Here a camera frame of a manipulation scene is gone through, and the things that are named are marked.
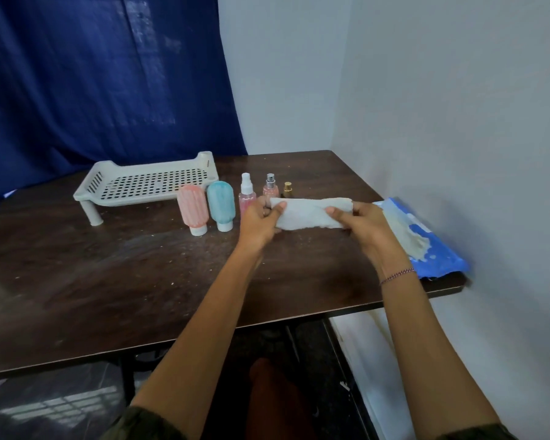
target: white bottle cap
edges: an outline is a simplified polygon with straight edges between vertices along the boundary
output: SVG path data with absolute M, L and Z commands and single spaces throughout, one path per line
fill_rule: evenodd
M 193 236 L 204 236 L 207 232 L 207 225 L 202 225 L 201 227 L 193 228 L 190 227 L 189 231 Z
M 220 230 L 221 232 L 229 232 L 230 230 L 232 230 L 232 227 L 233 227 L 232 221 L 226 222 L 225 224 L 221 224 L 220 222 L 216 222 L 216 223 L 218 224 L 218 230 Z
M 249 173 L 242 173 L 242 184 L 240 185 L 240 192 L 243 195 L 253 194 L 253 183 L 250 181 Z

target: table top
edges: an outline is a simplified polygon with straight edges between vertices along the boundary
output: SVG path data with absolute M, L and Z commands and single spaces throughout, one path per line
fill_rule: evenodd
M 295 197 L 381 197 L 331 151 L 217 157 L 221 180 L 255 191 L 266 173 Z M 72 195 L 86 172 L 17 191 L 0 203 L 0 377 L 63 367 L 174 340 L 235 247 L 235 229 L 191 236 L 176 200 L 99 207 L 89 224 Z M 424 281 L 459 292 L 461 273 Z M 238 327 L 382 307 L 374 269 L 341 229 L 283 232 L 267 247 Z

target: small perfume bottle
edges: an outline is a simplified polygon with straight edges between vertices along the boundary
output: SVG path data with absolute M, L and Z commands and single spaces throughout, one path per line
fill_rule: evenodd
M 243 217 L 246 209 L 255 199 L 257 199 L 257 193 L 253 191 L 253 183 L 250 181 L 250 174 L 242 173 L 242 184 L 240 185 L 239 194 L 239 208 L 241 218 Z
M 283 186 L 283 194 L 281 195 L 281 197 L 283 198 L 287 198 L 287 199 L 292 199 L 293 198 L 293 188 L 292 187 L 292 183 L 291 182 L 286 182 L 285 185 Z
M 210 205 L 210 215 L 216 221 L 218 230 L 232 230 L 232 220 L 236 215 L 235 192 L 227 182 L 214 182 L 207 187 L 207 201 Z
M 206 195 L 198 185 L 182 185 L 177 191 L 177 202 L 181 218 L 189 227 L 193 236 L 202 236 L 207 232 L 206 222 L 209 219 Z
M 267 183 L 263 187 L 263 196 L 268 198 L 279 197 L 279 187 L 275 183 L 275 175 L 273 173 L 267 174 Z

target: blue bottle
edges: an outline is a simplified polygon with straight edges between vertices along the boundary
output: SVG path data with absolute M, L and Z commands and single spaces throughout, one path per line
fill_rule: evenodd
M 236 215 L 235 193 L 227 182 L 217 181 L 207 187 L 207 201 L 210 215 L 218 224 L 218 230 L 232 230 L 232 220 Z

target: pink bottle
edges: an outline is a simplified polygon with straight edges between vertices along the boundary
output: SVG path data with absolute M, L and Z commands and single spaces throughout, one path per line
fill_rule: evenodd
M 275 175 L 273 173 L 267 174 L 267 183 L 263 187 L 263 196 L 268 198 L 279 197 L 279 187 L 275 183 Z
M 253 191 L 253 184 L 250 181 L 250 174 L 242 173 L 242 184 L 240 185 L 239 194 L 239 208 L 240 217 L 242 218 L 244 212 L 253 201 L 257 199 L 257 193 Z
M 177 202 L 181 218 L 189 227 L 193 236 L 202 236 L 207 232 L 206 222 L 209 219 L 206 195 L 198 185 L 182 185 L 177 191 Z

